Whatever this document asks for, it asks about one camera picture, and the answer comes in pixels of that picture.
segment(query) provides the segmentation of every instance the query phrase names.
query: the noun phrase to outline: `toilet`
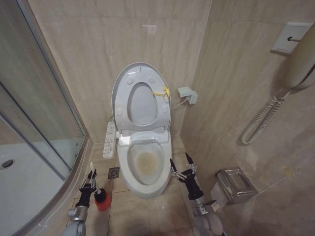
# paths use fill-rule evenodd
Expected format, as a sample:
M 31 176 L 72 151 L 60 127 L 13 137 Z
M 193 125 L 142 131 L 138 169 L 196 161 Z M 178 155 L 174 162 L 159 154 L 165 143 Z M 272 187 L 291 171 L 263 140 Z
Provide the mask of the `toilet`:
M 165 79 L 150 64 L 127 66 L 116 79 L 112 110 L 126 185 L 141 198 L 160 195 L 170 179 L 172 158 L 171 98 Z

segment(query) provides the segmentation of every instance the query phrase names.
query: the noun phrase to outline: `metal frame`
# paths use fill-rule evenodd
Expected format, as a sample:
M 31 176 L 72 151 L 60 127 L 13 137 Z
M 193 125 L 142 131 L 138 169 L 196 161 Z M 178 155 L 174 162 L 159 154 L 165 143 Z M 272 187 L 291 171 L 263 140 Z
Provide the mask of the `metal frame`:
M 56 173 L 63 181 L 65 180 L 65 176 L 63 176 L 53 164 L 47 160 L 47 158 L 30 142 L 20 131 L 19 129 L 0 111 L 0 118 L 6 123 L 13 131 L 16 133 L 38 156 L 42 159 L 50 169 Z
M 13 236 L 24 236 L 26 235 L 32 228 L 34 228 L 50 211 L 51 209 L 57 204 L 60 198 L 64 195 L 66 190 L 68 189 L 69 185 L 71 184 L 73 177 L 76 174 L 76 171 L 80 165 L 80 162 L 83 158 L 84 150 L 87 145 L 89 136 L 86 135 L 82 141 L 82 145 L 80 147 L 77 159 L 74 162 L 73 168 L 66 178 L 65 182 L 61 186 L 60 190 L 55 194 L 55 196 L 50 200 L 50 202 L 25 226 L 23 226 L 18 232 L 13 234 Z
M 65 181 L 64 184 L 62 185 L 62 187 L 60 188 L 60 190 L 57 192 L 57 194 L 52 198 L 52 200 L 43 208 L 43 210 L 38 213 L 29 223 L 27 223 L 23 228 L 21 228 L 18 232 L 16 232 L 14 235 L 15 236 L 22 236 L 27 234 L 27 232 L 29 232 L 34 226 L 36 226 L 41 219 L 44 218 L 45 215 L 47 215 L 47 213 L 54 207 L 54 205 L 61 199 L 62 195 L 66 192 L 66 190 L 68 189 L 70 183 L 73 180 L 73 177 L 75 176 L 75 173 L 80 165 L 80 162 L 82 160 L 82 157 L 84 155 L 84 151 L 85 148 L 88 144 L 88 140 L 89 140 L 89 134 L 87 132 L 86 127 L 84 126 L 84 123 L 81 119 L 81 117 L 78 115 L 78 110 L 72 100 L 72 97 L 69 93 L 69 90 L 67 89 L 67 86 L 63 80 L 63 77 L 57 67 L 57 64 L 51 54 L 51 51 L 47 45 L 47 42 L 42 34 L 41 29 L 39 28 L 39 25 L 37 23 L 37 20 L 35 19 L 33 12 L 30 8 L 29 3 L 27 2 L 27 0 L 15 0 L 18 4 L 18 6 L 21 9 L 22 14 L 24 15 L 24 18 L 26 19 L 26 22 L 28 23 L 31 32 L 73 114 L 73 116 L 75 117 L 76 122 L 78 123 L 79 127 L 81 128 L 81 131 L 84 135 L 83 141 L 81 143 L 77 158 L 73 164 L 72 170 L 69 174 L 69 176 L 67 178 L 63 178 L 63 180 Z M 23 138 L 24 136 L 18 131 L 18 129 L 14 130 L 15 132 L 17 132 L 19 134 L 19 136 L 21 138 Z
M 15 105 L 19 108 L 19 110 L 23 113 L 23 115 L 28 119 L 28 121 L 32 124 L 34 129 L 39 133 L 40 137 L 42 138 L 43 142 L 45 142 L 48 146 L 51 147 L 51 149 L 56 153 L 56 155 L 59 157 L 59 159 L 64 163 L 64 165 L 68 168 L 69 172 L 71 171 L 71 167 L 69 164 L 64 160 L 62 155 L 58 152 L 58 150 L 55 148 L 55 146 L 52 145 L 52 143 L 45 137 L 45 135 L 40 131 L 40 129 L 36 126 L 36 124 L 32 121 L 32 119 L 28 116 L 28 114 L 23 110 L 23 108 L 20 106 L 20 104 L 15 100 L 15 98 L 10 94 L 10 92 L 6 89 L 6 87 L 0 82 L 0 87 L 4 89 L 4 91 L 8 94 L 10 99 L 15 103 Z M 22 135 L 22 133 L 19 131 L 19 129 L 11 122 L 7 123 L 12 129 L 17 130 L 19 135 Z M 27 144 L 32 144 L 31 141 L 28 140 L 27 137 L 23 136 L 23 140 L 26 140 Z
M 70 92 L 69 90 L 67 89 L 67 86 L 63 80 L 63 76 L 61 75 L 61 72 L 59 71 L 58 69 L 58 66 L 56 64 L 56 61 L 48 47 L 48 44 L 44 38 L 44 35 L 41 31 L 41 29 L 39 28 L 39 25 L 37 23 L 37 20 L 32 12 L 32 9 L 28 3 L 27 0 L 16 0 L 16 2 L 18 3 L 23 15 L 24 15 L 24 18 L 26 20 L 26 22 L 28 23 L 30 29 L 31 29 L 31 32 L 40 48 L 40 50 L 42 51 L 42 54 L 60 88 L 60 90 L 62 91 L 62 94 L 68 104 L 68 106 L 70 107 L 72 113 L 73 113 L 73 116 L 74 118 L 76 119 L 78 125 L 80 126 L 82 132 L 84 135 L 87 135 L 88 134 L 88 131 L 86 129 L 86 127 L 83 125 L 83 121 L 81 119 L 81 117 L 78 115 L 79 112 L 72 100 L 72 97 L 70 95 Z

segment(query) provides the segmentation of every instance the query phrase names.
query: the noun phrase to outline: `toilet brush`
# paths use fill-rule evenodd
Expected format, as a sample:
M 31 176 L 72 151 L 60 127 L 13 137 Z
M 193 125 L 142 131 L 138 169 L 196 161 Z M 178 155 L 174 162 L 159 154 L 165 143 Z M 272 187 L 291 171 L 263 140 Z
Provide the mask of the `toilet brush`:
M 95 172 L 95 177 L 96 177 L 96 169 L 94 167 L 93 162 L 90 163 L 90 168 L 93 174 Z M 97 181 L 96 181 L 96 187 L 97 187 L 97 190 L 94 193 L 94 202 L 99 211 L 105 211 L 110 207 L 112 203 L 112 198 L 110 194 L 107 191 L 105 191 L 104 188 L 99 187 Z

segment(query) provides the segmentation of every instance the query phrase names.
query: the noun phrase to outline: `bidet control panel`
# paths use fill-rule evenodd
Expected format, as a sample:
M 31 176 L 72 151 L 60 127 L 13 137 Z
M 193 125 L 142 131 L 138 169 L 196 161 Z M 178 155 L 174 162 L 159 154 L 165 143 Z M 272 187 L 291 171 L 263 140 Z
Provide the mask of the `bidet control panel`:
M 116 135 L 115 123 L 113 121 L 110 121 L 107 124 L 106 130 L 105 144 L 103 150 L 104 159 L 112 159 L 114 157 L 116 143 L 115 135 Z

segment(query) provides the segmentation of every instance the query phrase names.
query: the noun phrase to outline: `shower drain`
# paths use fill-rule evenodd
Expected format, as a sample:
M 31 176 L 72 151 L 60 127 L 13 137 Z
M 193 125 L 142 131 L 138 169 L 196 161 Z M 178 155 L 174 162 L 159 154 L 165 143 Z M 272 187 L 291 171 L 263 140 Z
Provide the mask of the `shower drain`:
M 1 164 L 1 169 L 9 168 L 10 166 L 13 165 L 13 163 L 14 163 L 14 160 L 7 160 Z

